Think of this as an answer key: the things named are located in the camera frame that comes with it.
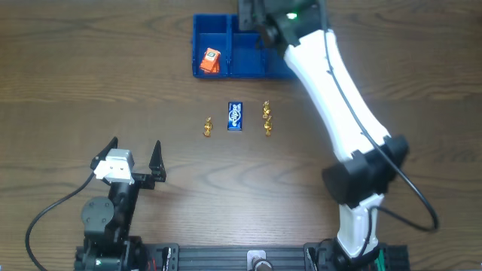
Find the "orange box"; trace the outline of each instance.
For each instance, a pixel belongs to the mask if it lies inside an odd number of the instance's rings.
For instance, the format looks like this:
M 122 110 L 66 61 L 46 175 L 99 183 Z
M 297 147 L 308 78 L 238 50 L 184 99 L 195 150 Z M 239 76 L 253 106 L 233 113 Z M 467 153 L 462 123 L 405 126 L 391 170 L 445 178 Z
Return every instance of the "orange box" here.
M 220 56 L 221 53 L 219 51 L 208 48 L 208 50 L 204 53 L 204 58 L 201 62 L 200 69 L 207 73 L 218 73 Z

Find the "wooden table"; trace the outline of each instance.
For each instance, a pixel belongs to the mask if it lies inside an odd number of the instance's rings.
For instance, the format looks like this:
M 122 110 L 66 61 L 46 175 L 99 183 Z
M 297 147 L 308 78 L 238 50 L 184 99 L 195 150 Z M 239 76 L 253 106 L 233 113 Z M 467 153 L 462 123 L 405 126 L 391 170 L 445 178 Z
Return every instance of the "wooden table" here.
M 478 269 L 482 255 L 482 2 L 330 1 L 346 67 L 368 105 L 411 152 L 404 169 L 437 209 L 420 233 L 381 215 L 378 237 L 408 244 L 412 269 Z M 113 136 L 148 172 L 157 139 L 167 183 L 142 191 L 131 234 L 181 245 L 302 245 L 333 237 L 337 204 L 321 170 L 335 162 L 300 84 L 192 77 L 195 13 L 235 1 L 6 0 L 0 3 L 0 265 L 33 270 L 24 235 L 44 207 L 73 191 Z M 273 136 L 261 105 L 271 101 Z M 245 105 L 226 131 L 227 102 Z M 212 137 L 203 137 L 206 117 Z M 72 269 L 94 181 L 32 232 L 48 269 Z M 385 206 L 430 220 L 401 180 Z

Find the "cable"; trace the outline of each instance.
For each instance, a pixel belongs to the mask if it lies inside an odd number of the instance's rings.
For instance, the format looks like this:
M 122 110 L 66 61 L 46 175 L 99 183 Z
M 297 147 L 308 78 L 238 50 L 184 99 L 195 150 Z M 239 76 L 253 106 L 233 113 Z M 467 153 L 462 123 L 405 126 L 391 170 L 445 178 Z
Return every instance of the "cable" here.
M 392 167 L 392 169 L 395 170 L 395 172 L 405 181 L 406 184 L 408 184 L 408 186 L 413 190 L 413 192 L 419 197 L 420 201 L 422 201 L 423 205 L 426 207 L 427 211 L 429 212 L 429 214 L 430 214 L 430 216 L 432 217 L 432 220 L 433 220 L 433 227 L 430 227 L 430 228 L 423 227 L 423 226 L 415 224 L 414 222 L 411 222 L 408 219 L 403 218 L 402 216 L 397 215 L 396 213 L 394 213 L 394 212 L 392 212 L 392 211 L 390 211 L 386 208 L 383 208 L 381 206 L 370 207 L 368 209 L 368 234 L 367 234 L 367 237 L 365 238 L 365 242 L 363 244 L 363 247 L 361 248 L 361 252 L 358 255 L 358 257 L 361 257 L 361 256 L 363 256 L 363 254 L 365 252 L 365 249 L 367 248 L 368 243 L 370 242 L 370 234 L 371 234 L 371 228 L 372 228 L 371 213 L 374 209 L 378 209 L 379 211 L 382 211 L 382 212 L 392 216 L 393 218 L 405 223 L 406 225 L 409 225 L 409 226 L 414 227 L 418 230 L 426 231 L 426 232 L 435 232 L 435 231 L 438 230 L 438 226 L 439 226 L 438 216 L 437 216 L 437 212 L 434 210 L 434 208 L 432 207 L 430 202 L 423 196 L 422 192 L 420 192 L 419 189 L 415 186 L 415 184 L 413 184 L 412 181 L 405 175 L 405 173 L 403 171 L 401 171 L 401 169 L 398 168 L 398 166 L 395 165 L 395 163 L 393 163 L 392 159 L 390 159 L 390 157 L 388 157 L 388 155 L 386 155 L 385 152 L 383 152 L 381 147 L 374 141 L 374 139 L 370 136 L 368 131 L 363 126 L 363 123 L 357 117 L 357 115 L 355 113 L 355 110 L 353 109 L 353 107 L 349 103 L 349 100 L 345 96 L 345 93 L 341 89 L 340 83 L 338 82 L 338 79 L 337 79 L 336 75 L 334 74 L 333 66 L 331 66 L 330 55 L 329 55 L 329 52 L 328 52 L 328 41 L 327 41 L 327 35 L 326 35 L 326 33 L 328 32 L 328 12 L 327 12 L 327 8 L 326 8 L 326 0 L 319 0 L 319 8 L 320 8 L 320 16 L 321 16 L 320 20 L 322 21 L 322 30 L 324 32 L 323 35 L 324 35 L 324 40 L 325 40 L 325 53 L 326 53 L 326 59 L 328 61 L 328 68 L 330 69 L 330 73 L 331 73 L 331 76 L 333 78 L 333 81 L 337 85 L 338 91 L 340 92 L 340 95 L 342 96 L 343 101 L 345 102 L 345 104 L 348 107 L 350 113 L 352 114 L 353 118 L 355 119 L 355 122 L 360 127 L 360 130 L 363 133 L 363 135 L 374 146 L 375 150 L 377 150 L 380 153 L 382 158 L 390 165 L 390 167 Z
M 47 271 L 45 269 L 45 267 L 43 267 L 37 260 L 37 258 L 35 258 L 35 255 L 33 254 L 32 252 L 32 249 L 30 248 L 30 233 L 32 233 L 32 229 L 33 227 L 35 226 L 35 224 L 38 222 L 38 220 L 44 216 L 45 214 L 47 214 L 47 212 L 49 212 L 51 209 L 57 207 L 58 205 L 60 205 L 61 203 L 65 202 L 66 200 L 70 199 L 71 197 L 75 196 L 76 194 L 78 194 L 79 192 L 81 192 L 89 183 L 90 181 L 92 180 L 94 176 L 94 173 L 90 173 L 90 176 L 89 178 L 87 178 L 87 180 L 84 182 L 84 184 L 82 184 L 79 188 L 77 188 L 77 190 L 75 190 L 74 192 L 70 193 L 69 195 L 67 196 L 64 196 L 62 199 L 59 199 L 57 200 L 55 203 L 53 203 L 52 205 L 48 206 L 47 208 L 44 209 L 44 211 L 38 213 L 38 215 L 33 219 L 32 223 L 30 223 L 29 225 L 29 228 L 27 229 L 27 232 L 25 233 L 25 247 L 27 249 L 27 253 L 29 254 L 29 257 L 30 257 L 30 260 L 32 260 L 32 262 L 41 270 L 41 271 Z

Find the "brown tabletop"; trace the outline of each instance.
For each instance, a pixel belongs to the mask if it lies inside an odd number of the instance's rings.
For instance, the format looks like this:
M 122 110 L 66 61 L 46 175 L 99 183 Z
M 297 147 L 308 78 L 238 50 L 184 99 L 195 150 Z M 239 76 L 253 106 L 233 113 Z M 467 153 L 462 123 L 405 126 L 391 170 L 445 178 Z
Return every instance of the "brown tabletop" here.
M 409 245 L 412 269 L 479 269 L 482 2 L 343 0 L 329 8 L 346 67 L 379 121 L 407 137 L 404 169 L 441 220 L 438 233 L 426 234 L 380 215 L 379 240 Z M 131 229 L 146 242 L 302 245 L 336 236 L 338 206 L 320 173 L 336 160 L 306 90 L 296 81 L 193 78 L 196 13 L 236 13 L 236 2 L 0 3 L 2 270 L 35 269 L 24 244 L 30 221 L 84 182 L 113 136 L 139 172 L 162 142 L 167 182 L 140 192 Z M 229 133 L 227 103 L 236 100 L 244 130 Z M 32 249 L 48 269 L 72 269 L 82 206 L 107 192 L 93 181 L 38 222 Z M 430 224 L 400 179 L 384 206 Z

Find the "wooden surface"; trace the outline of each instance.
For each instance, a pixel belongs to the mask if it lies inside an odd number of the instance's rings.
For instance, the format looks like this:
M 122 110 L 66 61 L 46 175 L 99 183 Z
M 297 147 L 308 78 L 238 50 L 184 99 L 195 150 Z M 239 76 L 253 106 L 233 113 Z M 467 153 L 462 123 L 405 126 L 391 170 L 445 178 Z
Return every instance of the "wooden surface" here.
M 412 269 L 480 269 L 482 2 L 329 8 L 346 67 L 380 122 L 407 136 L 404 169 L 441 219 L 428 235 L 381 215 L 380 241 L 408 244 Z M 335 159 L 303 87 L 192 77 L 192 15 L 235 12 L 228 0 L 0 2 L 2 270 L 35 269 L 24 246 L 30 221 L 84 182 L 112 136 L 143 172 L 163 144 L 168 181 L 140 193 L 132 225 L 146 242 L 302 245 L 336 235 L 338 207 L 320 175 Z M 225 129 L 232 100 L 245 103 L 240 133 Z M 82 206 L 107 192 L 95 181 L 35 226 L 33 251 L 48 269 L 72 269 Z M 401 180 L 384 205 L 430 222 Z

